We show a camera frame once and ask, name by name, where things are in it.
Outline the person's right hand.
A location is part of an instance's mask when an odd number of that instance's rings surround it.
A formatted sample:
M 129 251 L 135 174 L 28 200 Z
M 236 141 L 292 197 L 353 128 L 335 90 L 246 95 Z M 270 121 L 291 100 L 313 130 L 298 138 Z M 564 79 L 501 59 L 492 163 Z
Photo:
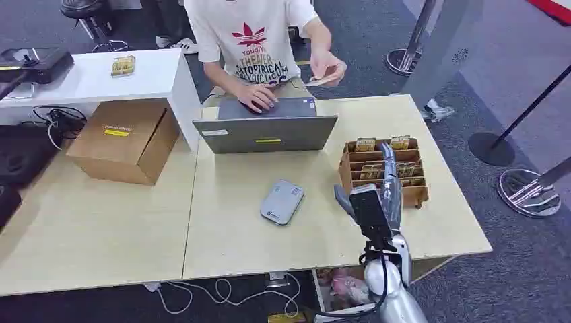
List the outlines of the person's right hand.
M 273 86 L 267 84 L 242 85 L 236 94 L 238 100 L 257 114 L 269 111 L 278 102 Z

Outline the person's left hand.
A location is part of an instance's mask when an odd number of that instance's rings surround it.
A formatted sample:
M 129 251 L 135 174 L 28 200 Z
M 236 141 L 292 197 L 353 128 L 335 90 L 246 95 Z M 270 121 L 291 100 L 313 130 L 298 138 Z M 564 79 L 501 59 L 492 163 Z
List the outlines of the person's left hand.
M 326 50 L 314 51 L 310 57 L 313 76 L 308 87 L 337 87 L 345 76 L 347 64 Z

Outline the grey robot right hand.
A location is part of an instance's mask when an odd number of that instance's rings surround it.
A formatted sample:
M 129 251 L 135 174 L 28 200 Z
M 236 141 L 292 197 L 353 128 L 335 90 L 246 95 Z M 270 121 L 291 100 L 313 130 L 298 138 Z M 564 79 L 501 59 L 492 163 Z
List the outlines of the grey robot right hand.
M 346 192 L 342 185 L 335 184 L 333 194 L 341 208 L 360 227 L 363 236 L 390 240 L 401 233 L 402 188 L 395 152 L 385 142 L 380 148 L 384 172 L 379 186 L 365 184 Z

